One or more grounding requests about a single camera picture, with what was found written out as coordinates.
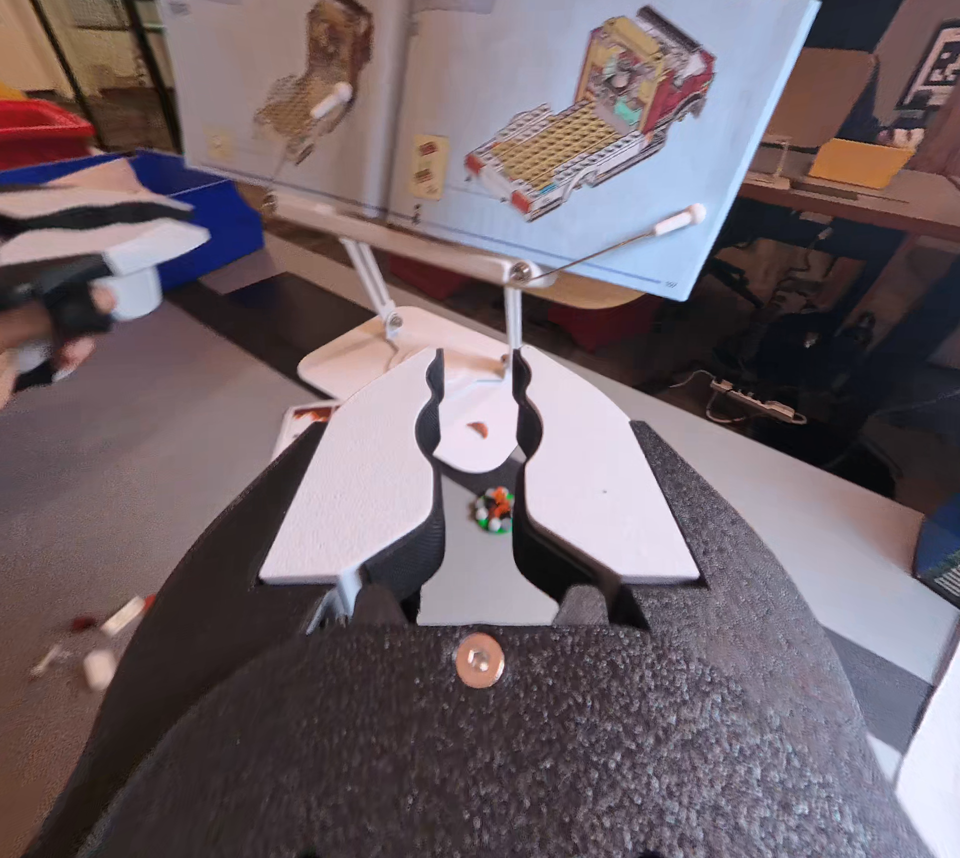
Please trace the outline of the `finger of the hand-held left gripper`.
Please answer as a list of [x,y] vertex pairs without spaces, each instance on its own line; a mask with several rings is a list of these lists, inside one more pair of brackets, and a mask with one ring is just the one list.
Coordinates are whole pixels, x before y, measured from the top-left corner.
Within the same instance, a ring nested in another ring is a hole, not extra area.
[[105,228],[154,220],[189,221],[193,207],[150,191],[126,159],[46,182],[2,185],[1,228]]
[[101,276],[129,276],[193,252],[209,240],[208,229],[173,218],[85,230],[31,230],[2,244],[1,266],[92,257],[105,267]]

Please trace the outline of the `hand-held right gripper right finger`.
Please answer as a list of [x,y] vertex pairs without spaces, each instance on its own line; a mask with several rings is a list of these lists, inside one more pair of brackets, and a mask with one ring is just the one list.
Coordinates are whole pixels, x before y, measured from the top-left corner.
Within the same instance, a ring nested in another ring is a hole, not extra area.
[[700,569],[627,413],[536,348],[514,355],[522,505],[534,538],[615,585],[683,585]]

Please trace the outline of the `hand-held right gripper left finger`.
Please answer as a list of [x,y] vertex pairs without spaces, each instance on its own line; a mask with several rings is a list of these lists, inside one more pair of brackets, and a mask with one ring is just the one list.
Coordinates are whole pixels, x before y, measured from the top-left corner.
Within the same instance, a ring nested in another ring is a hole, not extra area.
[[445,354],[426,348],[345,399],[322,429],[259,570],[266,585],[417,588],[438,511]]

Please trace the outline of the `white slope brick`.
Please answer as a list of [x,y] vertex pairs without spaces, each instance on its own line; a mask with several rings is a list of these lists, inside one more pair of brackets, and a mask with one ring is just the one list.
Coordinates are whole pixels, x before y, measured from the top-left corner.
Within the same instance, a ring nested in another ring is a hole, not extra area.
[[101,635],[107,638],[119,636],[130,624],[141,617],[148,605],[149,600],[144,597],[131,597],[100,624]]

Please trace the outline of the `building instruction booklet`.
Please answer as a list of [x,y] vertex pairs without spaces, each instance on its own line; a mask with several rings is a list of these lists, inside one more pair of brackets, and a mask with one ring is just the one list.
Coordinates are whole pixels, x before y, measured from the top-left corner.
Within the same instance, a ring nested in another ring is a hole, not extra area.
[[188,163],[686,300],[819,0],[155,0]]

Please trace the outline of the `grey desk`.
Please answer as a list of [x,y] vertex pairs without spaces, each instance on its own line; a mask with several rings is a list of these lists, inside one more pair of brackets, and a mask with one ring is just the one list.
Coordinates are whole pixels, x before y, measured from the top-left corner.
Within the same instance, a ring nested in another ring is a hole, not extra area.
[[[958,611],[911,575],[918,510],[621,384],[622,368],[562,358],[648,422],[775,553],[844,658],[891,777],[958,636]],[[20,856],[64,788],[101,696],[80,663],[109,640],[73,635],[160,590],[202,531],[265,467],[282,412],[315,398],[176,304],[106,336],[55,386],[2,411],[2,856]],[[69,657],[29,672],[56,643]]]

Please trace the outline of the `person's left hand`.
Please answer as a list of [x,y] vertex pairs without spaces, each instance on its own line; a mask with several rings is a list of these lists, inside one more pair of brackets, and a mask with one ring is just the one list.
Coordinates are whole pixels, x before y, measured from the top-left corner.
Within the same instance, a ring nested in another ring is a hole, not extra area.
[[49,312],[39,303],[21,305],[1,313],[1,407],[15,394],[19,376],[20,348],[40,343],[48,346],[54,377],[75,372],[93,353],[94,336],[81,336],[56,343]]

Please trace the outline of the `blue plastic bin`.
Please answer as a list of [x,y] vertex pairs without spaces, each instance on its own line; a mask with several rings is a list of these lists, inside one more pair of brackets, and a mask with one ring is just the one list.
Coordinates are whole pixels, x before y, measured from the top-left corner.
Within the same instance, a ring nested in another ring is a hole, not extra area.
[[170,292],[263,248],[258,212],[246,204],[234,182],[213,173],[189,168],[181,156],[139,149],[131,155],[90,155],[77,159],[35,164],[1,172],[3,186],[42,184],[73,178],[93,167],[125,163],[150,192],[191,207],[192,222],[209,233],[199,248],[159,268],[163,292]]

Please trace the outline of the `red plastic bin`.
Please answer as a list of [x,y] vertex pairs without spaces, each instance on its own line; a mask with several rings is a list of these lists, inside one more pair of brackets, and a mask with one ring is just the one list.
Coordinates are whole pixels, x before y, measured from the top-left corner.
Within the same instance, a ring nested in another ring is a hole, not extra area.
[[89,121],[50,101],[1,101],[2,171],[87,157],[95,140]]

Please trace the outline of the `sticker sheet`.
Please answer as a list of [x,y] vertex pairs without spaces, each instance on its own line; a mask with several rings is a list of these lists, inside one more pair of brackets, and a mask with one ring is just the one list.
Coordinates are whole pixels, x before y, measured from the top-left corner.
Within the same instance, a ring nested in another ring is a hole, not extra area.
[[270,455],[272,461],[316,424],[326,425],[340,407],[334,400],[316,401],[288,408],[282,417],[279,432]]

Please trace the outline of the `brick campfire on green base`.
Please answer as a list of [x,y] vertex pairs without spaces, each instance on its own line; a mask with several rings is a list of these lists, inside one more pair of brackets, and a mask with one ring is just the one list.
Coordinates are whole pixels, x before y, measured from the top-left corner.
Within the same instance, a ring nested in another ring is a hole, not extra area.
[[515,495],[505,486],[491,487],[473,501],[472,515],[484,532],[509,535],[513,530]]

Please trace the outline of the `white power strip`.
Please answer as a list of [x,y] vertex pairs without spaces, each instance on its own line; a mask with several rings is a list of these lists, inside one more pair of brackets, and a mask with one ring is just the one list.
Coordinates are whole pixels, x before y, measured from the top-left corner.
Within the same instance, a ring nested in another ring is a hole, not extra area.
[[713,377],[709,387],[712,393],[711,403],[718,399],[751,414],[790,426],[802,427],[808,424],[808,418],[796,408],[776,399],[763,399],[726,379]]

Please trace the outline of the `white metal rack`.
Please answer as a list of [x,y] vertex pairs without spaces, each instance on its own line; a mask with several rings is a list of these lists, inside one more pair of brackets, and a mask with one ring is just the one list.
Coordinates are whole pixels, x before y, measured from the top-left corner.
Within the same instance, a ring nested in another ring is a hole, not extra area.
[[[336,237],[350,259],[373,319],[307,354],[297,375],[310,387],[346,398],[426,348],[443,350],[446,381],[455,389],[509,385],[514,352],[522,345],[522,292],[552,286],[555,269],[425,238],[381,220],[345,214],[290,192],[270,192],[278,218]],[[503,289],[507,342],[487,349],[479,333],[432,312],[417,312],[393,300],[376,252],[387,252]]]

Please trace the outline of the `white flat tile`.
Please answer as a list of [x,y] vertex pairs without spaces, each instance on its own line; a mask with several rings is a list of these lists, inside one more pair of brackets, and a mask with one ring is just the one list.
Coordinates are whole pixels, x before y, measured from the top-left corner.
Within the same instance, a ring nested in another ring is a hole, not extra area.
[[95,694],[107,691],[114,679],[116,668],[116,654],[111,648],[93,648],[81,661],[85,685]]

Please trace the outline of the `blue toy set box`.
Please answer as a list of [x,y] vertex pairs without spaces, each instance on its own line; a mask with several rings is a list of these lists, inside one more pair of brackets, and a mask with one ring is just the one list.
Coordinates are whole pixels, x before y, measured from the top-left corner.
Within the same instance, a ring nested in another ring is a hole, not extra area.
[[920,525],[913,578],[959,609],[959,511],[945,504]]

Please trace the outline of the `yellow plastic bin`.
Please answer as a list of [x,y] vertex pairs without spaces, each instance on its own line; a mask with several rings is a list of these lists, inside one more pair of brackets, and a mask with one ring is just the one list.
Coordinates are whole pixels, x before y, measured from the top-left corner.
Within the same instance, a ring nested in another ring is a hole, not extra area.
[[808,171],[810,180],[882,190],[906,167],[915,152],[909,146],[833,138],[823,143]]

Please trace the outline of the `pale wooden board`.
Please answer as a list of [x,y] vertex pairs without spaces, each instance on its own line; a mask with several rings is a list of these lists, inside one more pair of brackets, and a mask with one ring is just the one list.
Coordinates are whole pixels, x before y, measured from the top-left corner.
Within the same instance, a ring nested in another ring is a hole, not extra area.
[[801,49],[763,136],[763,144],[818,149],[841,130],[874,72],[868,51]]

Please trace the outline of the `black white marker sign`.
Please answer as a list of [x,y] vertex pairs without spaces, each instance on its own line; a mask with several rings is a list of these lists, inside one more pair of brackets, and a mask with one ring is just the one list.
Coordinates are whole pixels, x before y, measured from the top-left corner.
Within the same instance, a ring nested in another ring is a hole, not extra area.
[[897,112],[942,108],[959,79],[959,19],[943,22],[931,37],[895,105]]

